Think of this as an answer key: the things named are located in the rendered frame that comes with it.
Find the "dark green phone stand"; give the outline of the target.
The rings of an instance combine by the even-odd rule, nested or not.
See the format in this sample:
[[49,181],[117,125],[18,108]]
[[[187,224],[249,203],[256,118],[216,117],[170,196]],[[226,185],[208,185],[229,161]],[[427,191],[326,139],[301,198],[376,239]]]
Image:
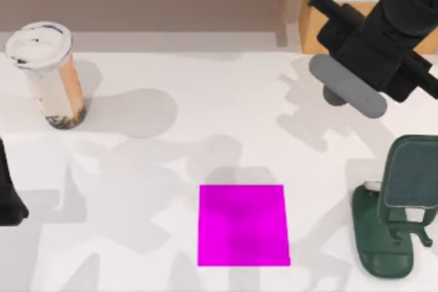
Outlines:
[[390,146],[383,177],[352,194],[355,245],[363,268],[384,279],[413,269],[412,235],[429,248],[438,215],[438,135],[402,135]]

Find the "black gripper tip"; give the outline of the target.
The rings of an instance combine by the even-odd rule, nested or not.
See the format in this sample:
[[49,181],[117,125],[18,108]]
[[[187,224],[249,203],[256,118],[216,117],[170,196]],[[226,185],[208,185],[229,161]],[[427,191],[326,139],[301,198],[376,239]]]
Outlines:
[[18,226],[29,210],[13,185],[3,140],[0,138],[0,226]]

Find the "flat magenta square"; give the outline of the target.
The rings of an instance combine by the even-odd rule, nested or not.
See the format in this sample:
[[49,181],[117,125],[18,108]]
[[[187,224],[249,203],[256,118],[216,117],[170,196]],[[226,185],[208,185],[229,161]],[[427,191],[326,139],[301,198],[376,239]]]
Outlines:
[[202,267],[289,266],[282,185],[202,185],[197,263]]

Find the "milk tea cup with lid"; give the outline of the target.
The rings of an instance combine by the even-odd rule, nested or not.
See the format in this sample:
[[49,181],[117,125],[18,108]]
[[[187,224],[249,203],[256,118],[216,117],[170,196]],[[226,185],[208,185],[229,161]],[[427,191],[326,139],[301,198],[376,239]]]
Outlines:
[[73,58],[73,35],[60,23],[39,21],[15,31],[5,56],[23,73],[45,120],[66,130],[81,124],[87,105]]

